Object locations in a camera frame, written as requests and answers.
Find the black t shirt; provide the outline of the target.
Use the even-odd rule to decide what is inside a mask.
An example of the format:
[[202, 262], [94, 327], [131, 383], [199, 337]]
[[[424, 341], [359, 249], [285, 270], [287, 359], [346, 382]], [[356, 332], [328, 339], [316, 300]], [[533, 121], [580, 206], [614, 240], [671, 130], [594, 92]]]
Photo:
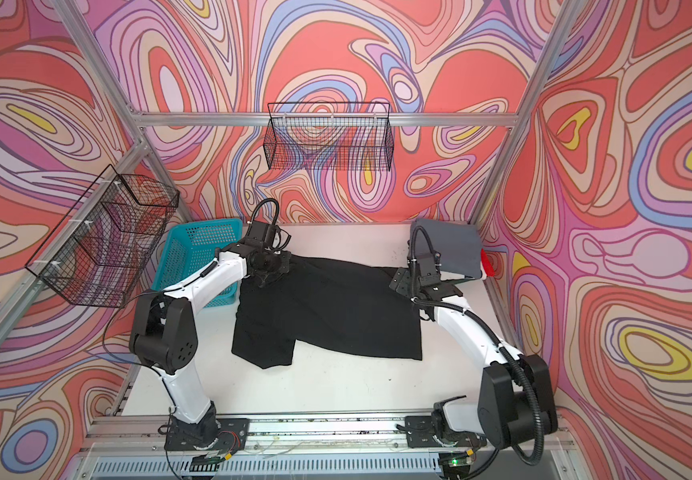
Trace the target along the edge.
[[395, 267], [294, 255], [260, 287], [241, 284], [232, 353], [261, 368], [289, 366], [304, 342], [362, 357], [422, 360], [420, 315], [390, 283]]

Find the teal plastic basket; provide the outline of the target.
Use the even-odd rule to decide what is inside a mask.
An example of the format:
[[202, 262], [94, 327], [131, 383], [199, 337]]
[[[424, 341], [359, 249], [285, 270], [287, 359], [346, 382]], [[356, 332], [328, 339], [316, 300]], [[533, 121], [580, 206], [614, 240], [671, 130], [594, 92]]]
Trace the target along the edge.
[[191, 222], [172, 228], [149, 292], [136, 299], [136, 318], [163, 316], [162, 296], [187, 294], [194, 311], [230, 305], [235, 301], [238, 282], [247, 274], [246, 261], [240, 255], [224, 251], [240, 240], [239, 219]]

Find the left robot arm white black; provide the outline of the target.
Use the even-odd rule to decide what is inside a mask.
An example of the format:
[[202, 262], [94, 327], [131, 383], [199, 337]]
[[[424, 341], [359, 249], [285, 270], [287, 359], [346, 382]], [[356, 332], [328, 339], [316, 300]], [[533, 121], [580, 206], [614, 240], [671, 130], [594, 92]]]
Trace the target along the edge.
[[222, 428], [194, 361], [199, 346], [195, 317], [237, 282], [249, 279], [263, 288], [289, 272], [289, 241], [279, 239], [279, 213], [276, 199], [260, 201], [240, 240], [217, 249], [185, 279], [135, 297], [129, 351], [135, 364], [159, 377], [169, 397], [166, 435], [173, 448], [208, 450], [218, 444]]

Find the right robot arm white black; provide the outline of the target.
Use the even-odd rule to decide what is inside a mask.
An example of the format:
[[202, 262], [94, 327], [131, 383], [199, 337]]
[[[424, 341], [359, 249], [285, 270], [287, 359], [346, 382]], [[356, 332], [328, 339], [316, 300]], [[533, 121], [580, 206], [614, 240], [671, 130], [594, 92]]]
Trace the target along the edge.
[[424, 226], [413, 225], [407, 266], [390, 284], [481, 369], [475, 402], [461, 395], [434, 404], [430, 436], [453, 448], [461, 436], [475, 435], [496, 453], [511, 449], [524, 464], [536, 466], [543, 458], [546, 436], [558, 428], [548, 365], [539, 355], [527, 355], [509, 344], [474, 312], [455, 282], [442, 278], [441, 257]]

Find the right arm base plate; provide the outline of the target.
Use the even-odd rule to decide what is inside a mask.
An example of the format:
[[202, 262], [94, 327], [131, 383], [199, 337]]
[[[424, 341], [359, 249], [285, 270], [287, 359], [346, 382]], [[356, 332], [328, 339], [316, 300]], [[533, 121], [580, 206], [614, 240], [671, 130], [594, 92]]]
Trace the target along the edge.
[[487, 445], [487, 440], [477, 433], [451, 430], [436, 414], [406, 416], [395, 428], [405, 436], [409, 448], [466, 448], [476, 451]]

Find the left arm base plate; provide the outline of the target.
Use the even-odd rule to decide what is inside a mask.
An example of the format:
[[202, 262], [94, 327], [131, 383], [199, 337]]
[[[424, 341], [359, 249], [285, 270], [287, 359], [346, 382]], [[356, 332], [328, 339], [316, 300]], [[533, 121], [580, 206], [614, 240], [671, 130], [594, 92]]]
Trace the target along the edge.
[[205, 418], [199, 423], [186, 423], [171, 417], [158, 433], [165, 437], [168, 452], [236, 452], [245, 447], [248, 426], [249, 420], [243, 418]]

